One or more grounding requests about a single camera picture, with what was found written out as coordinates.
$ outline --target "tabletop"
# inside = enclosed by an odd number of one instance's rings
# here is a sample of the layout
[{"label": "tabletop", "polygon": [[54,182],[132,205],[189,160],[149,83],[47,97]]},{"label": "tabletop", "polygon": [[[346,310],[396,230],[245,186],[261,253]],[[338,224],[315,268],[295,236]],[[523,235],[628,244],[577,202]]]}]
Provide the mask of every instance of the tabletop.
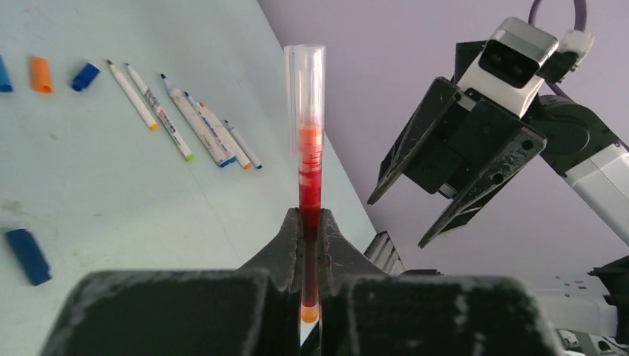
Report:
[{"label": "tabletop", "polygon": [[[297,205],[283,53],[255,0],[8,1],[0,33],[15,89],[0,95],[0,229],[33,232],[53,275],[31,286],[0,243],[0,355],[37,355],[87,273],[237,268]],[[30,88],[31,56],[48,60],[52,94]],[[106,59],[134,66],[193,162],[147,129]],[[77,93],[68,83],[86,62],[102,72]],[[160,73],[235,125],[263,168],[218,168]],[[328,142],[323,207],[364,251],[375,231]]]}]

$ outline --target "blue marker cap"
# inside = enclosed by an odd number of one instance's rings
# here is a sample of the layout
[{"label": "blue marker cap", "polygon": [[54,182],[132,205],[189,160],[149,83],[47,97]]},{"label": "blue marker cap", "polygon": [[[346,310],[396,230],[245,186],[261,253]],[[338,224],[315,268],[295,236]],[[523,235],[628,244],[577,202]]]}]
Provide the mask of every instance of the blue marker cap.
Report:
[{"label": "blue marker cap", "polygon": [[13,86],[9,79],[9,73],[7,73],[7,68],[4,66],[2,56],[0,56],[0,93],[10,93],[12,91]]},{"label": "blue marker cap", "polygon": [[24,229],[13,230],[7,232],[5,236],[22,269],[34,286],[39,286],[52,278],[50,266],[30,232]]},{"label": "blue marker cap", "polygon": [[72,89],[81,91],[92,84],[96,76],[100,73],[100,69],[96,65],[87,63],[83,69],[72,79]]}]

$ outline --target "purple cable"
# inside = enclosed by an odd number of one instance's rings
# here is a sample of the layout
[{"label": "purple cable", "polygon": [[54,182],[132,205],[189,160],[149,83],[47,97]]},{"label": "purple cable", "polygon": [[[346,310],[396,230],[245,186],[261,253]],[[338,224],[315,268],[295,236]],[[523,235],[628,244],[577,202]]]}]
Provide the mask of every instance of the purple cable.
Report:
[{"label": "purple cable", "polygon": [[[537,12],[541,5],[541,0],[534,0],[529,12],[529,24],[535,26],[535,20],[537,18]],[[574,0],[574,29],[577,31],[585,31],[585,25],[587,24],[587,4],[585,0]],[[555,95],[563,96],[566,99],[570,97],[555,83],[546,82],[548,87],[555,93]]]}]

